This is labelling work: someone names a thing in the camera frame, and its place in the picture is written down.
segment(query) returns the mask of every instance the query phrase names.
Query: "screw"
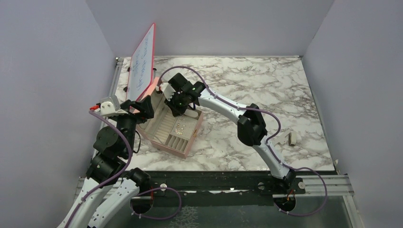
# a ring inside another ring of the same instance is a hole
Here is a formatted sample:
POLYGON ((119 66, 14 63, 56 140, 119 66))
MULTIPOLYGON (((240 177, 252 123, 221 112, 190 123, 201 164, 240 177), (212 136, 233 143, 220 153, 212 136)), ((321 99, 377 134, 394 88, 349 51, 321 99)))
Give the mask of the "screw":
POLYGON ((298 187, 300 189, 305 189, 305 183, 301 181, 300 183, 298 183, 298 187))
POLYGON ((162 183, 161 185, 160 185, 160 187, 161 188, 166 188, 167 187, 167 185, 166 184, 164 184, 164 183, 162 183))
POLYGON ((264 189, 264 184, 262 182, 260 182, 258 184, 258 189, 263 190, 264 189))

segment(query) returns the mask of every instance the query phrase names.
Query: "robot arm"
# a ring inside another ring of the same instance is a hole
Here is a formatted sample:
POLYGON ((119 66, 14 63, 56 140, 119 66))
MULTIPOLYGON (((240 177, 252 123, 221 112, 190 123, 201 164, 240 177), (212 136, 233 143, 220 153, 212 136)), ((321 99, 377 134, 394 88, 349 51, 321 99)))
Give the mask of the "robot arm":
POLYGON ((118 190, 101 204, 104 196, 112 189, 119 174, 126 167, 126 163, 119 157, 127 159, 129 153, 133 152, 127 150, 126 144, 116 131, 122 133, 132 148, 136 125, 153 118, 154 110, 150 96, 140 102, 127 100, 122 104, 119 104, 116 96, 112 96, 102 99, 91 109, 99 109, 101 116, 115 120, 117 129, 113 130, 111 126, 106 126, 98 132, 93 146, 98 152, 91 160, 78 198, 58 228, 104 227, 123 204, 138 194, 140 186, 150 179, 150 176, 139 168, 132 170, 118 190), (130 108, 135 108, 139 112, 131 113, 130 108), (93 191, 101 183, 103 187, 93 191))
MULTIPOLYGON (((160 84, 156 89, 158 92, 164 93, 166 97, 165 103, 170 107, 174 116, 182 115, 186 111, 188 104, 195 103, 210 108, 232 120, 237 125, 239 140, 258 152, 270 168, 272 176, 281 180, 285 189, 288 189, 291 185, 296 174, 293 170, 279 163, 269 151, 266 145, 268 138, 266 124, 261 112, 239 109, 245 107, 259 109, 257 105, 246 106, 239 104, 209 89, 213 93, 211 94, 203 83, 196 82, 192 85, 180 73, 172 77, 167 83, 160 84)), ((276 151, 274 153, 284 162, 281 154, 276 151)))

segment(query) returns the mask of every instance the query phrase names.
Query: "gray wall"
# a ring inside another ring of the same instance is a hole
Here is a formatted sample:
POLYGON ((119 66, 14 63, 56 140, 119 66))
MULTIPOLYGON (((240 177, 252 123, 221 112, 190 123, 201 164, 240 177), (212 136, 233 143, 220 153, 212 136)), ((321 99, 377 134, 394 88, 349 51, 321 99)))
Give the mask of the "gray wall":
POLYGON ((115 55, 303 55, 333 0, 87 0, 115 55))
POLYGON ((114 55, 84 0, 0 1, 0 222, 56 227, 85 174, 114 55))
POLYGON ((403 1, 337 0, 303 57, 367 228, 401 227, 403 1))

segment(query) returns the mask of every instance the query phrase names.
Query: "pink organizer box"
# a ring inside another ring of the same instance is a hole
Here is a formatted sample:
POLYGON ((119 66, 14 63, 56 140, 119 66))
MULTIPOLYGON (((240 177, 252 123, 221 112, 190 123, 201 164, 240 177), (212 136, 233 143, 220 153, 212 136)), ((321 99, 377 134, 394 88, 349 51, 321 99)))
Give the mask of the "pink organizer box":
POLYGON ((138 132, 155 148, 186 158, 202 124, 203 112, 188 109, 185 115, 174 117, 164 103, 164 95, 156 92, 160 78, 153 74, 154 41, 155 23, 132 54, 126 98, 138 101, 150 95, 154 118, 137 125, 138 132))
POLYGON ((202 124, 203 112, 188 109, 189 112, 197 112, 197 117, 194 113, 192 117, 186 115, 174 117, 170 108, 164 103, 164 95, 158 94, 155 90, 158 80, 156 77, 142 96, 142 98, 151 96, 154 118, 139 124, 137 130, 155 148, 186 158, 202 124))

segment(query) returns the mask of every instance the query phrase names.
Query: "white marble table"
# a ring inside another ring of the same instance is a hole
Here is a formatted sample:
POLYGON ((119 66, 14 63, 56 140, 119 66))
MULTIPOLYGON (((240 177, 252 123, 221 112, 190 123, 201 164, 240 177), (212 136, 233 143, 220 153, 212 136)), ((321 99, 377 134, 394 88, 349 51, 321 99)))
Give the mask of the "white marble table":
MULTIPOLYGON (((125 58, 116 95, 122 102, 126 94, 130 58, 125 58)), ((294 147, 276 145, 286 162, 295 168, 333 171, 317 110, 307 78, 298 57, 156 57, 157 76, 172 66, 196 69, 216 92, 242 104, 255 103, 274 113, 282 130, 297 132, 294 147)), ((185 69, 174 69, 164 76, 169 80, 181 72, 194 83, 197 76, 185 69)), ((134 154, 128 169, 168 171, 257 171, 269 170, 258 153, 237 138, 236 125, 204 107, 204 121, 187 159, 160 151, 146 141, 134 154)), ((269 134, 277 130, 276 121, 263 115, 269 134)))

